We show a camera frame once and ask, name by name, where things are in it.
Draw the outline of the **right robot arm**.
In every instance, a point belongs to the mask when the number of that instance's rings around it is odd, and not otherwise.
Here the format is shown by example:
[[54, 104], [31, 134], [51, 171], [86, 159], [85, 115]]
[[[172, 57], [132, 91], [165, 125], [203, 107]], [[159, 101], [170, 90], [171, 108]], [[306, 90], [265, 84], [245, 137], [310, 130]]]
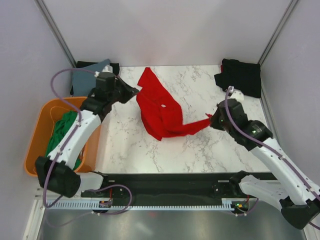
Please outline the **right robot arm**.
[[246, 171], [230, 179], [229, 191], [262, 200], [279, 210], [294, 228], [319, 226], [312, 221], [320, 215], [320, 187], [310, 180], [281, 149], [273, 133], [259, 120], [249, 120], [242, 104], [226, 99], [217, 104], [210, 127], [227, 132], [237, 144], [257, 157], [281, 184], [273, 186]]

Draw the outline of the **orange plastic basket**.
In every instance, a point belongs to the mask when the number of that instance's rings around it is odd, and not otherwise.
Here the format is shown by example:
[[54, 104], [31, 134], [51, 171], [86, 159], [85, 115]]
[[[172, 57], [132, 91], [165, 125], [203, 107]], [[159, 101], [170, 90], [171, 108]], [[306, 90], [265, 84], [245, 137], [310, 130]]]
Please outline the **orange plastic basket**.
[[[55, 123], [63, 117], [63, 114], [72, 110], [71, 106], [58, 98], [52, 99], [43, 105], [24, 160], [24, 170], [28, 175], [32, 177], [38, 176], [35, 167], [36, 159], [45, 155]], [[101, 127], [99, 126], [83, 147], [83, 153], [80, 155], [81, 163], [75, 169], [77, 173], [95, 170], [100, 132]]]

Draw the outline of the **red t-shirt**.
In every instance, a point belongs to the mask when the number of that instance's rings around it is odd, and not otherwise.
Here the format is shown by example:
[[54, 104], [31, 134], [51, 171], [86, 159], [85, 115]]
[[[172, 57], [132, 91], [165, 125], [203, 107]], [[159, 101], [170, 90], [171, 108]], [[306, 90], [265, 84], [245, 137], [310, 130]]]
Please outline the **red t-shirt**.
[[211, 114], [206, 119], [183, 124], [180, 104], [163, 87], [151, 68], [144, 69], [137, 85], [141, 87], [136, 101], [142, 123], [156, 140], [194, 135], [210, 125]]

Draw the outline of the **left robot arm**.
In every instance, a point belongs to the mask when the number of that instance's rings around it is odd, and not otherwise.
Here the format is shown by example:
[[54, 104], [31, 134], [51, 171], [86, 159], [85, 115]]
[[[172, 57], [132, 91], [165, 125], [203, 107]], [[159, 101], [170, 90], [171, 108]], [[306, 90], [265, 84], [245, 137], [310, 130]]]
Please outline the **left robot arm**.
[[61, 99], [63, 103], [76, 110], [77, 117], [48, 156], [39, 156], [35, 161], [44, 200], [48, 191], [67, 198], [73, 197], [79, 191], [93, 191], [99, 197], [106, 196], [110, 191], [109, 183], [104, 181], [101, 174], [91, 170], [86, 173], [75, 172], [76, 160], [88, 139], [112, 110], [112, 105], [127, 103], [139, 93], [139, 90], [109, 71], [96, 71], [93, 75], [95, 87], [90, 90], [80, 107], [64, 98]]

